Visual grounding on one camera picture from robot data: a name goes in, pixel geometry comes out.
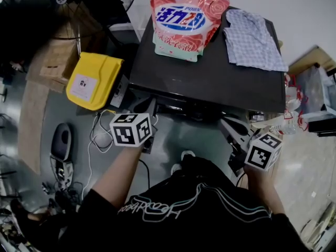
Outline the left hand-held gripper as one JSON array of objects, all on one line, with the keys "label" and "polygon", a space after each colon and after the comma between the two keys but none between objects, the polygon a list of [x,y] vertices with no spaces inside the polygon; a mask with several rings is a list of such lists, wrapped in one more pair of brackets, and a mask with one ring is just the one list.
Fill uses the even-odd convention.
[{"label": "left hand-held gripper", "polygon": [[113,142],[116,146],[138,148],[150,154],[157,132],[156,97],[137,98],[130,104],[130,113],[116,113],[109,123]]}]

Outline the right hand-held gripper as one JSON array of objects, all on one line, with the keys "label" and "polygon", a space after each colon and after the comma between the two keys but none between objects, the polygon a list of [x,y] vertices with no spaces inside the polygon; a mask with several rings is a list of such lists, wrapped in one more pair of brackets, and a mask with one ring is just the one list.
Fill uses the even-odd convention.
[{"label": "right hand-held gripper", "polygon": [[228,165],[236,177],[242,175],[246,165],[268,171],[280,155],[282,139],[269,132],[254,135],[246,122],[232,117],[219,119],[218,128],[227,142],[233,142]]}]

